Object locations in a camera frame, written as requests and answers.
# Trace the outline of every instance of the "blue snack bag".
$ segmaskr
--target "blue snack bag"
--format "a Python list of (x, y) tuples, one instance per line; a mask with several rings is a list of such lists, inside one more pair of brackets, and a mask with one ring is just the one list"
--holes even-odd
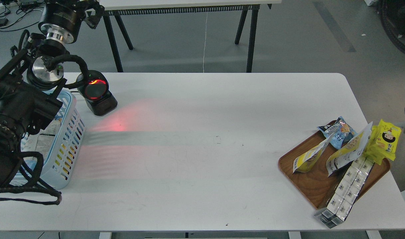
[(331, 144), (336, 149), (340, 149), (343, 144), (350, 141), (350, 139), (357, 134), (357, 132), (345, 122), (342, 116), (340, 116), (334, 124), (319, 126), (317, 128), (326, 138), (328, 138), (331, 134), (334, 134)]

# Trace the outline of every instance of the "white table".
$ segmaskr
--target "white table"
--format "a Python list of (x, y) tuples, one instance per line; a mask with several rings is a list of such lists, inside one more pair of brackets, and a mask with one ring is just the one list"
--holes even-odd
[(246, 72), (252, 71), (252, 59), (254, 56), (255, 33), (257, 29), (257, 18), (260, 4), (281, 3), (282, 0), (101, 0), (105, 7), (103, 16), (108, 39), (111, 45), (116, 69), (123, 72), (121, 59), (119, 57), (115, 36), (112, 30), (110, 16), (114, 16), (124, 40), (129, 48), (133, 45), (128, 36), (127, 30), (122, 22), (121, 15), (146, 15), (166, 13), (189, 13), (189, 12), (219, 12), (219, 11), (240, 11), (242, 14), (237, 29), (235, 44), (239, 44), (248, 10), (251, 10), (251, 27), (249, 33), (248, 59)]
[[(340, 115), (365, 127), (344, 76), (105, 76), (118, 107), (96, 117), (77, 94), (87, 132), (61, 204), (0, 202), (0, 230), (327, 230), (278, 159)], [(388, 172), (333, 230), (404, 228)]]

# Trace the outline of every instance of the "barcode scanner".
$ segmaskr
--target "barcode scanner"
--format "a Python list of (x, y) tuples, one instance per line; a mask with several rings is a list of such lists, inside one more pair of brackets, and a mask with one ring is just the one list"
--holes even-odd
[(99, 71), (89, 70), (86, 77), (80, 74), (76, 82), (82, 82), (77, 89), (86, 99), (86, 104), (94, 115), (102, 116), (117, 107), (117, 100), (109, 91), (108, 81)]

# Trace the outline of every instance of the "wooden tray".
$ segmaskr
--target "wooden tray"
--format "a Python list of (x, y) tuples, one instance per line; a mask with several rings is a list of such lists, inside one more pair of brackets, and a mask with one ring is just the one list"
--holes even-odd
[[(326, 160), (337, 150), (331, 144), (329, 144), (314, 165), (313, 169), (307, 173), (295, 172), (293, 174), (292, 165), (298, 156), (318, 145), (324, 139), (325, 137), (323, 136), (323, 133), (318, 131), (297, 147), (283, 155), (278, 162), (279, 168), (283, 174), (317, 209), (323, 206), (320, 204), (323, 202), (329, 189), (339, 180), (337, 172), (334, 172), (330, 177), (328, 177), (328, 170), (325, 166)], [(384, 176), (390, 168), (391, 165), (388, 159), (384, 159), (381, 165), (374, 164), (357, 199), (362, 197), (363, 194), (365, 194), (365, 192), (367, 192), (380, 178), (382, 178), (382, 176)]]

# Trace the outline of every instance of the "concrete floor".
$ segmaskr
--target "concrete floor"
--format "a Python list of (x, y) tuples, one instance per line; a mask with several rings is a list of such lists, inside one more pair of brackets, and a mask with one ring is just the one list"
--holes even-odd
[[(10, 22), (18, 18), (14, 12), (7, 16)], [(12, 29), (38, 21), (40, 14), (32, 12)], [(235, 45), (239, 17), (240, 12), (123, 16), (135, 47), (133, 51), (127, 49), (113, 18), (112, 21), (125, 72), (245, 72), (250, 15), (241, 43)], [(38, 32), (37, 25), (28, 29)], [(0, 32), (0, 68), (10, 59), (9, 48), (18, 45), (20, 35), (21, 31)], [(95, 30), (83, 24), (77, 42), (66, 47), (72, 54), (83, 57), (89, 69), (116, 72), (102, 20)], [(65, 64), (64, 68), (78, 71), (73, 64)], [(266, 5), (261, 6), (252, 71), (338, 72), (347, 77), (368, 122), (405, 121), (405, 54), (387, 38), (376, 8), (366, 6), (363, 0), (283, 0), (271, 10)], [(400, 139), (391, 171), (400, 190), (405, 190), (405, 135)], [(38, 238), (41, 233), (0, 232), (0, 238)], [(61, 232), (60, 235), (62, 239), (98, 237), (96, 232)], [(301, 235), (303, 239), (367, 238), (363, 231), (304, 232)], [(405, 230), (384, 231), (381, 235), (405, 238)], [(151, 237), (175, 236), (184, 237), (182, 234)], [(194, 233), (192, 236), (236, 235)], [(249, 236), (287, 238), (287, 233), (250, 233), (240, 237)], [(47, 232), (41, 239), (57, 237), (57, 232)], [(148, 235), (116, 233), (115, 237)]]

